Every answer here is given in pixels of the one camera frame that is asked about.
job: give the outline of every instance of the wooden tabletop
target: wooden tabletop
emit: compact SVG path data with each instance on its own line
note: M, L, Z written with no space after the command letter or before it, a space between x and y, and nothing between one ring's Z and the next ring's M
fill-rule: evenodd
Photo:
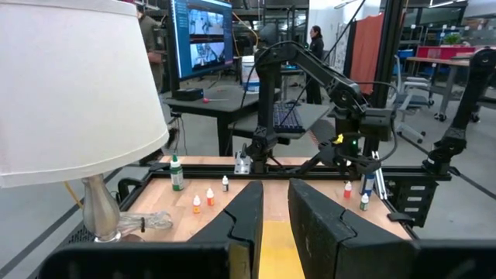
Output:
M438 58L427 58L427 57L408 57L406 60L416 61L416 62L438 63L438 64L461 66L461 67L469 66L469 60L450 60L450 59L438 59Z
M308 158L282 157L285 165L302 164ZM168 162L169 157L162 159ZM231 157L181 157L181 164L233 164ZM197 231L212 221L226 205L249 183L246 180L229 180L229 191L222 192L220 180L185 180L183 191L172 191L170 179L151 181L137 198L129 212L151 213L166 210L171 214L172 229L148 229L145 233L134 232L147 242L187 241ZM359 182L353 185L350 199L343 197L343 181L307 181L315 189L355 212L373 224L404 239L410 239L401 225L390 222L389 210L376 196L370 197L369 209L360 211ZM260 278L304 278L298 252L293 239L288 211L288 181L263 181L263 236L260 255ZM215 193L215 204L206 204L206 191ZM193 213L193 197L201 198L201 213Z

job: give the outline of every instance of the wall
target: wall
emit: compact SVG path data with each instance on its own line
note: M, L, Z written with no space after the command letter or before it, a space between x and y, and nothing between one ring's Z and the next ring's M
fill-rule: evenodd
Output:
M484 16L496 14L495 0L468 0L467 9L463 17Z
M324 37L324 50L330 50L336 42L337 27L340 23L348 23L361 1L355 1L341 9L334 9L341 0L310 0L308 10L308 31L307 42L310 43L310 28L320 26ZM356 15L356 19L363 19L367 16L375 16L379 13L381 0L366 0L362 9Z

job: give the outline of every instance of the chair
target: chair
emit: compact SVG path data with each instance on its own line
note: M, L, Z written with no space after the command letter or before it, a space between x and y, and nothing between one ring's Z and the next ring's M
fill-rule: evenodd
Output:
M397 55L396 64L398 69L400 68L400 59ZM413 129L410 125L405 122L407 115L415 115L418 110L429 107L429 100L427 97L421 95L414 95L413 88L421 88L429 90L429 80L422 77L407 77L406 82L401 79L401 71L398 71L398 94L394 93L391 104L397 108L397 111L401 113L401 121L396 127L396 133L398 135L407 132L411 136L416 138L417 143L422 143L424 140L425 132L418 132Z

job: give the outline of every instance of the computer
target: computer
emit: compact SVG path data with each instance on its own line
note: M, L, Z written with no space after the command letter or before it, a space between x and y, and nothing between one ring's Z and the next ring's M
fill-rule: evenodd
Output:
M180 81L233 64L233 7L219 0L170 0L171 40Z

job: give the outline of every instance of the desk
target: desk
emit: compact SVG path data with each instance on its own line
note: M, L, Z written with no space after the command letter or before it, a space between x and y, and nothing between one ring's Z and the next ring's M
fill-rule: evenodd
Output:
M448 81L446 82L446 87L442 88L440 86L435 86L435 79L436 79L436 72L437 72L437 67L434 70L434 75L432 76L432 81L431 81L431 89L429 92L429 97L432 96L432 93L436 94L441 94L443 96L443 101L441 102L441 107L439 108L439 113L436 114L436 118L444 122L446 120L446 109L448 108L448 103L452 100L455 100L453 98L451 91L453 90L453 84L455 82L455 77L456 73L458 71L459 67L468 67L469 66L469 61L468 60L447 60L447 59L436 59L436 58L425 58L425 57L408 57L407 60L415 62L425 62L425 63L436 63L436 64L445 64L449 65L449 76L448 76Z
M282 76L282 99L287 100L288 99L288 78L290 76L295 76L295 75L300 75L303 74L303 70L301 69L287 69L285 67L281 68L281 76Z
M278 158L282 164L301 164L307 158ZM182 157L182 164L233 164L227 157ZM198 230L213 220L220 211L246 186L249 181L231 179L229 192L222 192L221 181L186 180L185 189L174 192L169 179L156 179L143 189L129 212L150 213L167 210L174 222L172 229L148 229L145 233L134 232L147 242L186 241ZM355 184L351 199L343 198L342 181L309 181L309 183L332 198L335 202L352 210L373 224L404 239L410 237L397 223L390 222L386 206L376 196L370 197L369 210L359 210L360 196ZM304 278L296 245L291 231L288 211L288 181L263 181L263 236L260 255L260 278ZM201 213L193 214L192 200L200 195L205 200L205 192L211 188L215 193L215 205L210 207L203 201Z
M217 119L217 137L219 138L219 156L231 157L233 155L232 137L229 134L228 125L258 110L258 94L247 94L243 107L240 108L243 92L244 90L239 85L218 86L205 89L205 97L212 100L228 99L228 101L204 104L202 100L185 102L166 98L164 103L169 105L174 112L215 117ZM281 90L276 89L276 98L280 93Z
M321 119L329 110L328 105L310 105L310 104L301 104L294 108L301 117L301 125L303 129L305 129L304 133L278 133L277 137L280 139L287 140L298 140L302 136L304 136L310 128L317 122L317 120ZM233 129L234 127L234 136L241 136L244 138L251 139L253 138L253 133L257 128L258 123L258 114L249 115L243 119L240 119L236 122L236 126L234 123L229 125L229 129Z

